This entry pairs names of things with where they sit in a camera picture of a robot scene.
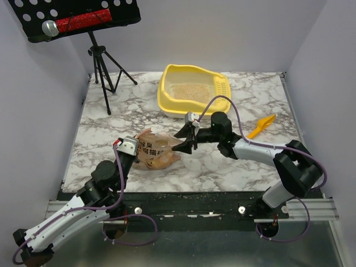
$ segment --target marble table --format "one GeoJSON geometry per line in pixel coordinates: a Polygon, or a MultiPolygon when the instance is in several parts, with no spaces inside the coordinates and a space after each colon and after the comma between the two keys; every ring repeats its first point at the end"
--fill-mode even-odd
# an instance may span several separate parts
{"type": "MultiPolygon", "coordinates": [[[[277,117],[274,123],[255,139],[272,143],[299,139],[278,73],[224,74],[229,79],[232,100],[238,106],[244,133],[251,132],[258,119],[275,113],[277,117]]],[[[117,75],[111,74],[113,81],[117,75]]],[[[157,87],[161,75],[161,72],[134,72],[132,76],[139,83],[137,86],[123,76],[117,94],[108,93],[111,116],[106,112],[100,83],[96,85],[92,79],[62,185],[63,192],[76,192],[91,178],[90,173],[99,162],[113,161],[112,143],[118,137],[134,136],[148,127],[153,132],[174,134],[183,126],[183,119],[166,117],[157,105],[157,87]]],[[[232,108],[228,116],[238,133],[232,108]]],[[[216,144],[199,145],[192,155],[181,156],[180,161],[164,170],[132,168],[126,191],[256,191],[267,189],[279,179],[273,167],[223,157],[216,144]]]]}

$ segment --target red microphone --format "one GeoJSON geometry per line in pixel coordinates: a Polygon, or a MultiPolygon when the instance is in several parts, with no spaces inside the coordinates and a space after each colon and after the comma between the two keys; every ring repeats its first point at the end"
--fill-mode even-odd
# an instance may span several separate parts
{"type": "Polygon", "coordinates": [[[45,21],[42,30],[45,35],[55,37],[59,33],[66,33],[107,22],[112,22],[109,9],[85,13],[71,18],[62,18],[56,21],[45,21]]]}

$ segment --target music stand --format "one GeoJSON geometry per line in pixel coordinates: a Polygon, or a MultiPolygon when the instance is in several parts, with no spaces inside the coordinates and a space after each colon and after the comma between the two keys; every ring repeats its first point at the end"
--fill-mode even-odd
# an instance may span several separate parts
{"type": "Polygon", "coordinates": [[[99,46],[97,44],[93,34],[93,31],[98,29],[122,27],[139,22],[141,20],[141,15],[136,0],[41,0],[31,2],[29,0],[8,1],[19,21],[21,22],[23,31],[27,35],[27,39],[32,43],[51,42],[62,37],[88,32],[93,44],[88,52],[89,55],[93,55],[95,82],[98,83],[97,71],[99,71],[107,113],[109,115],[111,114],[111,111],[106,91],[108,90],[112,93],[116,92],[122,73],[124,73],[135,85],[137,84],[137,82],[124,70],[124,68],[122,68],[120,64],[118,64],[117,61],[108,52],[106,52],[105,46],[99,46]],[[75,31],[60,33],[56,37],[49,37],[45,35],[42,30],[42,23],[46,20],[55,21],[61,18],[68,18],[89,12],[99,11],[104,8],[109,9],[112,22],[103,23],[83,29],[77,29],[75,31]],[[112,84],[106,65],[102,58],[103,53],[120,69],[115,87],[112,84]],[[103,72],[106,80],[108,81],[110,89],[106,88],[104,85],[103,72]]]}

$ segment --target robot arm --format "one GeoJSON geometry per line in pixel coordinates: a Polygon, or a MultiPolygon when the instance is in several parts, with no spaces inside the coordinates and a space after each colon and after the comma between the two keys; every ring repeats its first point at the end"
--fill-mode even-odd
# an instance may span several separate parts
{"type": "Polygon", "coordinates": [[[117,200],[118,193],[122,186],[126,187],[128,172],[137,161],[138,144],[138,139],[132,137],[121,139],[118,143],[123,185],[117,162],[102,161],[92,172],[92,179],[64,207],[39,225],[13,233],[16,244],[22,249],[21,258],[26,266],[42,266],[74,234],[91,224],[124,214],[117,200]]]}
{"type": "Polygon", "coordinates": [[[217,143],[217,148],[225,157],[254,160],[276,167],[281,181],[268,188],[258,199],[251,211],[256,216],[273,211],[294,196],[304,197],[323,174],[308,157],[287,149],[276,148],[291,147],[310,155],[304,145],[297,140],[292,140],[288,144],[260,142],[259,145],[254,145],[233,132],[231,121],[223,112],[211,115],[210,128],[200,128],[198,118],[199,116],[192,112],[186,114],[184,127],[175,135],[186,140],[173,147],[174,151],[191,154],[192,148],[196,150],[199,143],[217,143]]]}

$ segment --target glittery red handle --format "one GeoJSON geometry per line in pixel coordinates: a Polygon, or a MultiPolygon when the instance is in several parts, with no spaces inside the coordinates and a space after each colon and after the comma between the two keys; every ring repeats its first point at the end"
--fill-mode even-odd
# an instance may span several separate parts
{"type": "Polygon", "coordinates": [[[74,31],[76,29],[83,29],[86,27],[111,22],[111,14],[109,9],[103,9],[91,13],[86,13],[72,18],[63,18],[56,21],[59,32],[65,33],[74,31]]]}

